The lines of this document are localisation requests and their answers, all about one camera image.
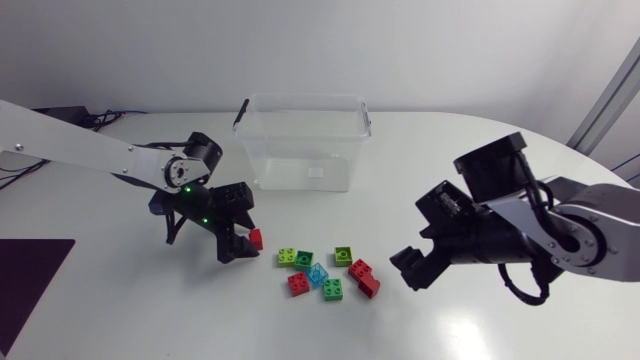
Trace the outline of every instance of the black mat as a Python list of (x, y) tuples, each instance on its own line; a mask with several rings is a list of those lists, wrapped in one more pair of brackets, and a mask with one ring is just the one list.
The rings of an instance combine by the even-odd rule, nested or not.
[(20, 330), (71, 251), (75, 240), (0, 239), (0, 352)]

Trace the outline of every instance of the label on bin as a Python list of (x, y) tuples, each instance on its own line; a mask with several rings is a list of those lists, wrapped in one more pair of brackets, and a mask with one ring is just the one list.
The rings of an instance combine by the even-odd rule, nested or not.
[(309, 168), (309, 177), (321, 178), (324, 177), (323, 168)]

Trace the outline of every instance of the red lego brick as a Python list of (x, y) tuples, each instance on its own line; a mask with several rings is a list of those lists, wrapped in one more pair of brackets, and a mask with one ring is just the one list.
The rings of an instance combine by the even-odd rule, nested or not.
[(288, 280), (289, 288), (291, 288), (291, 295), (298, 296), (309, 291), (309, 282), (307, 281), (307, 276), (303, 272), (289, 276)]
[(251, 242), (251, 245), (253, 245), (256, 250), (263, 249), (262, 233), (260, 232), (260, 229), (253, 229), (249, 232), (249, 242)]
[(376, 280), (371, 273), (366, 273), (358, 284), (360, 289), (369, 299), (373, 299), (380, 289), (380, 281)]
[(362, 259), (358, 259), (353, 265), (349, 266), (349, 275), (351, 275), (354, 279), (360, 280), (365, 274), (371, 274), (371, 267), (367, 265), (366, 262), (362, 261)]

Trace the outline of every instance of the bin handle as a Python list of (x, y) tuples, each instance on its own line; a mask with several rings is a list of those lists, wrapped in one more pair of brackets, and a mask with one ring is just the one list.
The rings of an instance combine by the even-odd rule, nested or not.
[(240, 122), (240, 120), (242, 120), (242, 116), (244, 115), (244, 113), (247, 112), (247, 107), (249, 106), (249, 99), (244, 99), (244, 102), (242, 103), (242, 107), (240, 108), (240, 111), (238, 112), (238, 115), (236, 116), (236, 120), (233, 122), (233, 130), (236, 130), (236, 125)]

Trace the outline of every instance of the metal bracket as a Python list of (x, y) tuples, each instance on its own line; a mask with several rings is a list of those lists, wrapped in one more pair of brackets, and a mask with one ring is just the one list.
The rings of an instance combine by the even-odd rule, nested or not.
[(640, 39), (587, 114), (567, 146), (589, 155), (640, 90)]

